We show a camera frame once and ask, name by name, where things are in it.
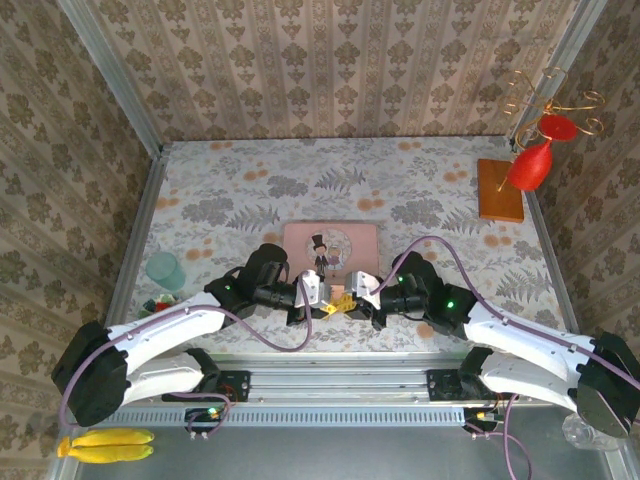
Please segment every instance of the table surface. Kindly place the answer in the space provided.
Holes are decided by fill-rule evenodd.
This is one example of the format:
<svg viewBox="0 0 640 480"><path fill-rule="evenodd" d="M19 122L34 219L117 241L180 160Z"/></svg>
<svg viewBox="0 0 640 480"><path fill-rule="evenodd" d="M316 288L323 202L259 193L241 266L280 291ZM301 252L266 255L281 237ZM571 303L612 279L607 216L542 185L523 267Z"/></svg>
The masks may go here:
<svg viewBox="0 0 640 480"><path fill-rule="evenodd" d="M188 298L244 265L263 242L282 244L294 221L366 221L378 226L380 273L416 238L440 235L458 251L480 292L505 309L564 329L558 299L525 202L522 224L478 218L476 163L509 159L502 137L246 140L171 146L166 177L128 310L162 293L144 273L149 256L174 253L186 271ZM423 242L417 251L445 282L463 285L449 253ZM305 326L287 327L283 312L258 307L248 321L292 347ZM335 314L313 322L305 352L465 352L464 342L422 322L390 316L381 332ZM210 353L273 352L241 326L192 340Z"/></svg>

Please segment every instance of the wooden block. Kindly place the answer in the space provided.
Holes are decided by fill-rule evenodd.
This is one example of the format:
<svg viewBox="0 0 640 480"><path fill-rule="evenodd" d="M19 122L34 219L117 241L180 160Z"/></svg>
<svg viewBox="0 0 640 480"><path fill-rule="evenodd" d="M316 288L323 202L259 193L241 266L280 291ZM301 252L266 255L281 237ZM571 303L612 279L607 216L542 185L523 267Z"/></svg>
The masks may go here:
<svg viewBox="0 0 640 480"><path fill-rule="evenodd" d="M503 160L478 160L478 207L480 218L522 223L524 206L522 192L506 182L498 187L507 175L511 162Z"/></svg>

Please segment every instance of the toy banana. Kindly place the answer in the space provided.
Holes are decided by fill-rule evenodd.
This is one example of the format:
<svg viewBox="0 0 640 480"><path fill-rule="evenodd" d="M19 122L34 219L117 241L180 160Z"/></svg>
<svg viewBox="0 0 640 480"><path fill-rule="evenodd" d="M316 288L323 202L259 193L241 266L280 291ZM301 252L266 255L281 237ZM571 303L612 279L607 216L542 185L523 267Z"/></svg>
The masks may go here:
<svg viewBox="0 0 640 480"><path fill-rule="evenodd" d="M153 453L150 445L107 445L99 447L72 447L69 437L58 446L58 457L74 457L83 463L134 462Z"/></svg>
<svg viewBox="0 0 640 480"><path fill-rule="evenodd" d="M140 428L108 428L90 430L71 442L72 447L106 445L143 445L153 440L153 433Z"/></svg>

